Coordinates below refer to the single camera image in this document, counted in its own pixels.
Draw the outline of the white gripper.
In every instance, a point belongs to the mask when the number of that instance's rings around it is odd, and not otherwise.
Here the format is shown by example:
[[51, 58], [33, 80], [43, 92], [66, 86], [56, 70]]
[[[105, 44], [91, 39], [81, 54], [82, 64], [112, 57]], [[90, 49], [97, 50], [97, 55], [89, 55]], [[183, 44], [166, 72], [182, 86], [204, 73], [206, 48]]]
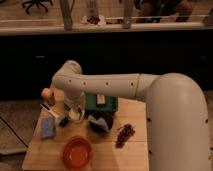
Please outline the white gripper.
[[66, 110], [84, 110], [85, 109], [85, 94], [80, 93], [77, 95], [67, 95], [64, 94], [64, 108]]

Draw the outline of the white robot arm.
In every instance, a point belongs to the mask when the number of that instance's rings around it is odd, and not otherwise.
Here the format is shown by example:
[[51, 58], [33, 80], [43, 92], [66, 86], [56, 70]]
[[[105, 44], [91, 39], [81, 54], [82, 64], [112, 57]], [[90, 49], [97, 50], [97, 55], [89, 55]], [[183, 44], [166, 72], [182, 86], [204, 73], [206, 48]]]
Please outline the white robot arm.
[[68, 60], [52, 85], [73, 104], [93, 93], [146, 104], [149, 171], [212, 171], [208, 107], [200, 86], [180, 73], [84, 75]]

